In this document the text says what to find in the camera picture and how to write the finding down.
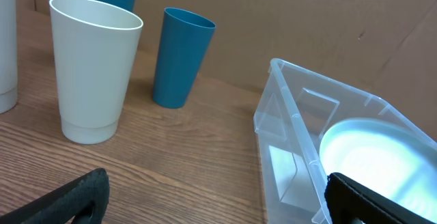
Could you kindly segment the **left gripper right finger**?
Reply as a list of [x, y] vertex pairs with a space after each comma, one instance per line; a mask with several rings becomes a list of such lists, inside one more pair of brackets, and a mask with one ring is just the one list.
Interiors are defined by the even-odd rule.
[[432, 224], [342, 173], [328, 176], [324, 197], [333, 224]]

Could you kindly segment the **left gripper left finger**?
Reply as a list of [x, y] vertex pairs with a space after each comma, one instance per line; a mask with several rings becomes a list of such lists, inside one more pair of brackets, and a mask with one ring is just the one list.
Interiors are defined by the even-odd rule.
[[103, 168], [1, 216], [2, 223], [101, 224], [109, 204], [109, 177]]

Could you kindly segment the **grey plate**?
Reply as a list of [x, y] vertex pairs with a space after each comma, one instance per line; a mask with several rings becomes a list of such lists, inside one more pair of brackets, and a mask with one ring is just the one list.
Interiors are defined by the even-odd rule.
[[324, 134], [326, 174], [342, 173], [407, 210], [436, 222], [436, 142], [382, 120], [343, 120]]

